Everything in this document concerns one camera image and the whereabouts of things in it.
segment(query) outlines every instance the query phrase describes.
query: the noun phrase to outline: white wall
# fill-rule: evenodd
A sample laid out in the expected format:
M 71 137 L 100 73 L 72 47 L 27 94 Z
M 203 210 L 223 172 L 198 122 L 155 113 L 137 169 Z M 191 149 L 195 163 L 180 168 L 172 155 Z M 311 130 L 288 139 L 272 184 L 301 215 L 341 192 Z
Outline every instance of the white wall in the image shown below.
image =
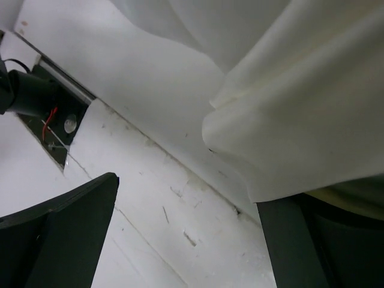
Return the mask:
M 208 57 L 137 29 L 108 0 L 26 0 L 16 32 L 259 221 L 240 177 L 202 139 L 224 77 Z
M 0 29 L 13 31 L 24 0 L 0 0 Z

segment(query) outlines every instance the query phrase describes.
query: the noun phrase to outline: scratch mark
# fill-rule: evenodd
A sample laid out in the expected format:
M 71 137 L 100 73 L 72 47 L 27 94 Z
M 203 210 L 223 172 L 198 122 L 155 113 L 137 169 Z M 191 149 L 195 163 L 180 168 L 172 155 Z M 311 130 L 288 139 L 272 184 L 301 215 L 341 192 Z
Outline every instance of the scratch mark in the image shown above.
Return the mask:
M 184 234 L 184 237 L 186 237 L 186 239 L 190 242 L 190 244 L 191 244 L 193 247 L 196 247 L 196 242 L 194 242 L 194 241 L 189 237 L 189 235 L 186 234 L 185 231 L 183 232 L 183 234 Z
M 166 220 L 167 220 L 167 222 L 169 224 L 168 215 L 167 215 L 167 212 L 166 212 L 166 209 L 164 208 L 164 206 L 163 206 L 163 211 L 164 211 L 164 215 L 166 216 Z
M 233 210 L 236 212 L 237 216 L 239 216 L 241 214 L 241 211 L 236 206 L 233 207 Z
M 180 190 L 173 189 L 172 186 L 170 186 L 169 188 L 172 192 L 174 192 L 176 194 L 176 196 L 178 196 L 179 198 L 182 197 Z

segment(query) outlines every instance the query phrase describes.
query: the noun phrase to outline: floor scuff mark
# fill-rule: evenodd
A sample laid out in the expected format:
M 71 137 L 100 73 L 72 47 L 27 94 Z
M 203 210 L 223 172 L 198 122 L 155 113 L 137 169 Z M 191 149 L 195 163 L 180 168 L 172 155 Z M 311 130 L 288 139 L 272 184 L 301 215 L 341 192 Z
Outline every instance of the floor scuff mark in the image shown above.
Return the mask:
M 186 239 L 190 242 L 190 244 L 193 246 L 193 247 L 196 247 L 196 242 L 194 242 L 191 238 L 190 238 L 190 236 L 184 231 L 183 232 L 183 235 L 184 235 L 184 237 L 186 237 Z
M 166 220 L 167 220 L 167 222 L 169 224 L 168 215 L 167 215 L 167 212 L 166 212 L 166 209 L 164 208 L 164 206 L 163 206 L 163 211 L 164 211 L 164 215 L 166 216 Z

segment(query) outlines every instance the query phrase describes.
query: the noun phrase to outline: curtain fold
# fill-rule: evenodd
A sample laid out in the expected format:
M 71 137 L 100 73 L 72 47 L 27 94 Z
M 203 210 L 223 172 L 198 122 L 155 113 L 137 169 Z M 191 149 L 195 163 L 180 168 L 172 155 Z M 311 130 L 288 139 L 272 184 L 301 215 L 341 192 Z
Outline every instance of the curtain fold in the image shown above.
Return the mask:
M 383 1 L 113 2 L 226 73 L 203 139 L 252 202 L 384 172 Z

